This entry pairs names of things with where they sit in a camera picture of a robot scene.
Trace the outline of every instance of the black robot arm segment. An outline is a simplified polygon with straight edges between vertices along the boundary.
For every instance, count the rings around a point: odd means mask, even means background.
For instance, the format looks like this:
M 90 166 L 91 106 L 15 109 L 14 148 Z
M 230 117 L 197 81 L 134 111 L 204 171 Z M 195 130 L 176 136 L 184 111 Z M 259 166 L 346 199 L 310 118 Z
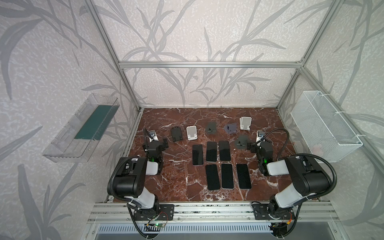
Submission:
M 305 200 L 302 200 L 301 202 L 305 202 L 307 199 L 313 199 L 313 198 L 325 196 L 328 193 L 333 191 L 333 189 L 336 187 L 336 184 L 337 184 L 337 174 L 336 174 L 336 171 L 333 168 L 333 166 L 327 160 L 325 160 L 322 157 L 316 156 L 314 154 L 308 154 L 308 153 L 299 153 L 299 154 L 295 154 L 293 156 L 295 156 L 295 157 L 297 157 L 297 156 L 306 156 L 306 157 L 316 158 L 316 159 L 322 161 L 323 163 L 325 163 L 325 165 L 327 165 L 327 167 L 331 170 L 331 173 L 332 173 L 332 182 L 331 182 L 331 185 L 329 186 L 329 188 L 327 188 L 323 192 L 320 192 L 320 193 L 317 193 L 317 194 L 314 194 L 314 195 L 310 195 L 307 198 L 305 198 Z
M 285 164 L 293 186 L 302 195 L 323 192 L 331 185 L 331 179 L 313 157 L 285 157 Z
M 148 160 L 146 157 L 122 157 L 109 180 L 107 192 L 121 201 L 128 201 L 124 196 L 138 198 L 144 189 Z

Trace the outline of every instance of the metal mesh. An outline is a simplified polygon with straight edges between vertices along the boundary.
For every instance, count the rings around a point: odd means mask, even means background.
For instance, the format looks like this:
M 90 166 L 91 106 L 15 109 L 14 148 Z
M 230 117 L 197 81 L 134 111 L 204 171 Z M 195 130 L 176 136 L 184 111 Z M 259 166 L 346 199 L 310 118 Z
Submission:
M 348 123 L 320 91 L 304 91 L 291 112 L 311 152 L 337 162 L 362 146 Z

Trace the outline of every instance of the transparent storage box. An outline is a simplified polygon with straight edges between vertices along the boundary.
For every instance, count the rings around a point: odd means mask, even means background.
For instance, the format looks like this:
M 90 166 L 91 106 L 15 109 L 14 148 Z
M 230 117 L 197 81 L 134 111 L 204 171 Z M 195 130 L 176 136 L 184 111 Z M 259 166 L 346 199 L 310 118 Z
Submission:
M 304 91 L 291 112 L 312 154 L 337 162 L 362 146 L 360 138 L 320 91 Z
M 87 162 L 119 106 L 116 97 L 91 94 L 43 156 L 53 162 Z

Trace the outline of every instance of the clear plastic bin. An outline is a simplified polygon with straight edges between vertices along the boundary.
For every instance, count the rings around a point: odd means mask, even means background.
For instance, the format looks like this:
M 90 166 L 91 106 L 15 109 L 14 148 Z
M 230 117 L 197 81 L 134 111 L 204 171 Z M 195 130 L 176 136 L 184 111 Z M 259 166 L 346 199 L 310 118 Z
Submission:
M 44 150 L 53 162 L 87 162 L 120 104 L 116 97 L 91 94 Z

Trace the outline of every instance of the vent grille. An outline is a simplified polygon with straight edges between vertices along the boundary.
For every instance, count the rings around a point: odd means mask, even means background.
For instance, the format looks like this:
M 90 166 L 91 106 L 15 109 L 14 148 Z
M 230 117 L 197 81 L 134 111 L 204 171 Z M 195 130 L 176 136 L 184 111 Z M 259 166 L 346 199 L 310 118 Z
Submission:
M 164 228 L 149 227 L 139 224 L 142 232 L 163 233 L 265 233 L 272 232 L 268 226 L 270 223 L 168 223 Z M 132 223 L 100 224 L 98 233 L 137 233 Z

